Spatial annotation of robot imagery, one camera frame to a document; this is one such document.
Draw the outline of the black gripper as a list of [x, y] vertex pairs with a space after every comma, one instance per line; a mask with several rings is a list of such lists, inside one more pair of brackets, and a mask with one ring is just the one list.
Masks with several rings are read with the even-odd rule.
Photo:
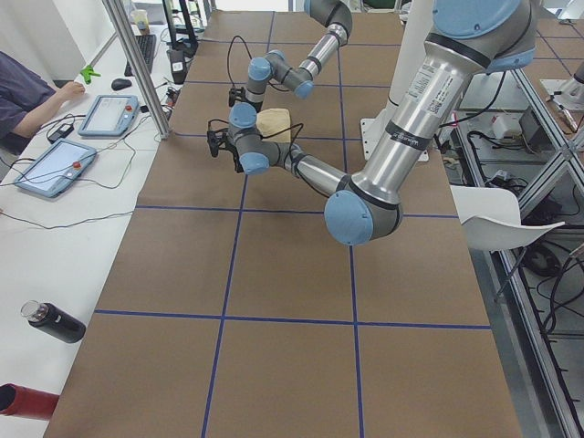
[[237, 151], [236, 148], [231, 148], [230, 151], [231, 151], [231, 153], [233, 155], [233, 161], [234, 161], [235, 171], [236, 172], [244, 172], [243, 166], [242, 166], [242, 164], [240, 162], [239, 152]]

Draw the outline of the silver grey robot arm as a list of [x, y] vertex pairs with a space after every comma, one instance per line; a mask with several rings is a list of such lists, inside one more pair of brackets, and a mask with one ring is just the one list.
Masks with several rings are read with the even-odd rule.
[[538, 7], [536, 1], [434, 2], [421, 65], [364, 168], [347, 174], [294, 142], [270, 141], [256, 124], [271, 80], [303, 99], [330, 56], [348, 43], [347, 6], [308, 1], [306, 13], [326, 28], [325, 35], [297, 68], [277, 50], [251, 60], [246, 85], [230, 101], [225, 147], [240, 172], [254, 175], [280, 167], [324, 195], [326, 226], [338, 242], [362, 245], [389, 235], [402, 220], [402, 184], [473, 76], [532, 61]]
[[341, 1], [306, 1], [305, 12], [326, 28], [326, 32], [304, 59], [295, 66], [279, 49], [261, 57], [253, 57], [247, 70], [247, 82], [230, 90], [229, 104], [238, 100], [260, 111], [268, 85], [274, 81], [280, 88], [305, 99], [312, 92], [315, 80], [328, 61], [347, 45], [352, 31], [352, 16]]

